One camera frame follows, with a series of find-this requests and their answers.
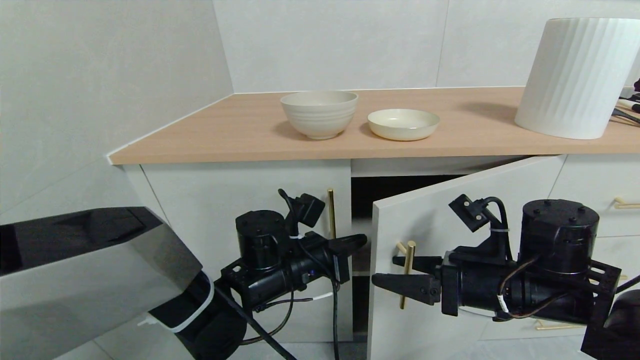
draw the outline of cabinet door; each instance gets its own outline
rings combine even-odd
[[[327,201],[327,189],[335,192],[335,218],[338,236],[351,230],[351,169],[349,160],[263,161],[259,163],[194,163],[143,165],[153,192],[167,220],[182,241],[202,262],[211,277],[240,256],[236,217],[251,210],[270,209],[286,215],[287,205],[278,195],[283,188],[291,197],[309,193]],[[318,221],[317,233],[329,236],[328,205]],[[309,228],[301,225],[300,231]],[[331,291],[329,280],[309,284],[297,297]],[[352,333],[351,286],[339,291],[339,338],[349,341]],[[287,326],[276,339],[283,342],[332,340],[330,297],[295,303]],[[255,314],[267,330],[274,329],[285,316],[287,306],[275,306]],[[253,329],[246,337],[253,337]]]
[[[546,199],[565,156],[535,157],[436,184],[374,203],[371,273],[401,274],[391,263],[396,243],[416,242],[416,256],[443,256],[459,245],[477,246],[489,236],[488,226],[471,233],[448,207],[465,193],[471,199],[496,196],[510,216],[514,253],[520,237],[522,206]],[[491,319],[461,312],[443,315],[428,306],[371,286],[369,359],[447,359],[478,340]]]
[[[614,200],[640,204],[640,154],[569,155],[550,197],[594,209],[598,237],[640,235],[640,206],[618,209]]]

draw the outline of white tiled wall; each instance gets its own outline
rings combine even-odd
[[[636,0],[214,4],[236,92],[525,85],[548,19],[640,19]]]
[[[435,86],[447,0],[215,0],[236,92]]]
[[[0,1],[0,34],[0,224],[140,205],[106,153],[232,93],[211,0]],[[102,340],[59,360],[189,358],[150,327]]]
[[[525,85],[545,23],[635,17],[633,0],[449,0],[437,86]],[[636,81],[640,67],[635,68]]]

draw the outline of bowl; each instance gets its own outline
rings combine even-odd
[[[367,117],[371,131],[389,140],[414,141],[433,134],[440,123],[434,113],[413,109],[385,109]]]
[[[311,139],[330,139],[353,119],[358,95],[346,91],[308,91],[290,94],[280,104],[291,125]]]

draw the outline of white ribbed vase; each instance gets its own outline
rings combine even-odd
[[[562,138],[600,138],[639,49],[638,19],[547,21],[516,124]]]

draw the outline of drawer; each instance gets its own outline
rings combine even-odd
[[[622,269],[620,284],[640,274],[640,236],[619,236],[596,239],[591,257],[601,263],[613,265]],[[632,287],[640,289],[640,284]],[[477,309],[470,309],[475,313],[482,313]],[[584,334],[585,327],[551,322],[547,320],[514,319],[505,323],[490,322],[484,328],[482,340],[542,338],[549,336],[567,336]]]
[[[600,215],[598,236],[640,235],[640,154],[569,155],[549,195],[581,202]]]

